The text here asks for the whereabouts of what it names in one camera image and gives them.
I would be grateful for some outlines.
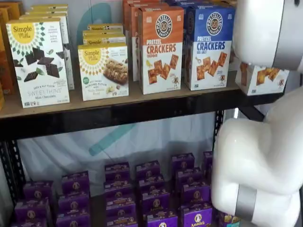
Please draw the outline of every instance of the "cheddar crackers box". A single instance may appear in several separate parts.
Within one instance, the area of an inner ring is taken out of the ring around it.
[[[154,7],[139,10],[139,67],[143,94],[181,88],[183,42],[181,7]]]
[[[234,14],[227,4],[188,8],[185,81],[190,90],[226,87]]]
[[[288,70],[241,63],[236,84],[248,96],[281,93],[284,91],[288,74]]]

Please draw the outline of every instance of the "purple box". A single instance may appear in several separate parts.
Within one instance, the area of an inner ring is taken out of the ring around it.
[[[131,194],[133,187],[130,180],[113,180],[104,182],[104,193],[106,197],[121,197],[122,195]]]
[[[173,210],[161,210],[148,213],[146,222],[147,227],[177,227],[178,217]]]
[[[89,192],[88,171],[63,176],[62,191],[63,194],[69,194],[74,191]]]
[[[89,207],[89,194],[86,192],[71,192],[67,195],[61,195],[58,205],[61,212]]]
[[[210,186],[204,181],[185,184],[182,188],[181,203],[202,203],[210,199]]]
[[[23,223],[14,223],[10,227],[47,227],[46,219],[37,219]]]
[[[46,219],[49,225],[52,225],[48,199],[19,201],[15,206],[15,214],[18,222],[38,218]]]
[[[207,202],[184,208],[181,211],[181,227],[210,226],[212,211],[212,206]]]
[[[174,175],[177,170],[191,169],[195,166],[195,157],[192,153],[174,155],[171,157],[171,173]]]
[[[104,170],[106,181],[129,179],[128,162],[106,165]]]
[[[239,227],[241,219],[219,211],[219,227]]]
[[[139,180],[139,187],[141,192],[152,191],[163,187],[165,184],[162,174],[156,176],[146,177]]]
[[[134,214],[121,217],[108,217],[106,219],[107,227],[138,227],[137,217]]]
[[[176,191],[181,192],[184,184],[202,180],[202,171],[199,167],[178,170],[176,172]]]
[[[136,214],[134,194],[122,197],[106,198],[106,216],[124,216],[125,214]]]
[[[165,187],[142,193],[143,214],[169,208],[170,193]]]
[[[157,160],[136,165],[137,180],[159,174],[161,174],[161,169]]]
[[[65,213],[58,214],[57,227],[77,227],[90,226],[90,215],[88,208],[80,210],[70,210]]]
[[[27,200],[40,200],[48,198],[50,205],[55,202],[55,190],[53,181],[26,182],[23,186],[24,197]]]

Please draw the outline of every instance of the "granola bar image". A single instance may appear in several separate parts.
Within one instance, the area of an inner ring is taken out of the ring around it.
[[[172,68],[172,69],[176,69],[176,66],[177,66],[177,63],[178,63],[178,59],[179,59],[179,57],[178,56],[176,56],[176,55],[172,55],[171,56],[171,60],[170,60],[170,64],[169,64],[169,66]]]
[[[113,59],[109,59],[106,61],[103,75],[107,79],[117,84],[124,85],[128,82],[127,66]]]
[[[224,66],[226,57],[227,57],[227,53],[221,52],[220,57],[219,57],[219,60],[218,60],[218,64],[219,64],[221,67]]]

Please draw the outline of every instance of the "gray band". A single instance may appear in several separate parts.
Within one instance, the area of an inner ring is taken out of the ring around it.
[[[251,221],[254,214],[257,190],[239,185],[235,216]]]
[[[303,4],[284,0],[280,36],[273,67],[297,70],[303,57]]]

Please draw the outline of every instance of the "shelf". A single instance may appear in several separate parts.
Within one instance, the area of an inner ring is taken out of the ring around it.
[[[246,96],[229,76],[228,87],[181,90],[143,95],[137,82],[129,83],[129,96],[83,101],[81,89],[70,91],[70,103],[23,109],[19,94],[5,97],[0,111],[0,140],[23,139],[65,132],[103,128],[134,122],[261,105],[282,94]]]

